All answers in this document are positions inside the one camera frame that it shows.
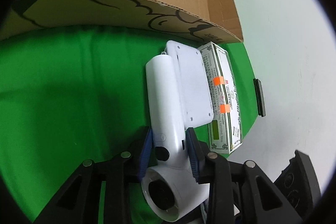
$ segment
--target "screw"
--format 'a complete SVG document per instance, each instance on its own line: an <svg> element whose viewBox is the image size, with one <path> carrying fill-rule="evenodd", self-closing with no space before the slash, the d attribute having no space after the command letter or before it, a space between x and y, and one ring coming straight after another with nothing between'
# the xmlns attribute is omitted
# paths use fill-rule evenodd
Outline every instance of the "screw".
<svg viewBox="0 0 336 224"><path fill-rule="evenodd" d="M210 152L210 153L208 153L208 157L210 159L216 159L218 157L218 154L215 153L215 152Z"/></svg>
<svg viewBox="0 0 336 224"><path fill-rule="evenodd" d="M246 164L247 167L250 167L250 168L255 167L255 162L252 161L252 160L248 160L247 162L245 162L245 164Z"/></svg>
<svg viewBox="0 0 336 224"><path fill-rule="evenodd" d="M127 159L127 158L129 158L129 157L131 156L131 153L128 152L128 151L124 151L124 152L122 152L122 153L120 154L120 156L121 156L122 158L124 158L124 159Z"/></svg>
<svg viewBox="0 0 336 224"><path fill-rule="evenodd" d="M89 167L90 165L92 165L92 160L85 160L85 161L83 161L83 166Z"/></svg>

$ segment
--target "green cloth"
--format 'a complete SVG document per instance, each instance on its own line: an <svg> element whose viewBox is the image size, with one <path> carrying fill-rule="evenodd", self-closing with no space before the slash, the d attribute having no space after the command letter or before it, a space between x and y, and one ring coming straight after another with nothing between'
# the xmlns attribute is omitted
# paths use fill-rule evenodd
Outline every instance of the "green cloth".
<svg viewBox="0 0 336 224"><path fill-rule="evenodd" d="M84 159L108 160L150 125L145 64L167 40L144 30L72 26L32 31L0 42L0 172L33 221ZM243 44L231 54L243 133L257 117L253 71ZM196 129L207 141L204 127ZM135 224L160 223L130 185Z"/></svg>

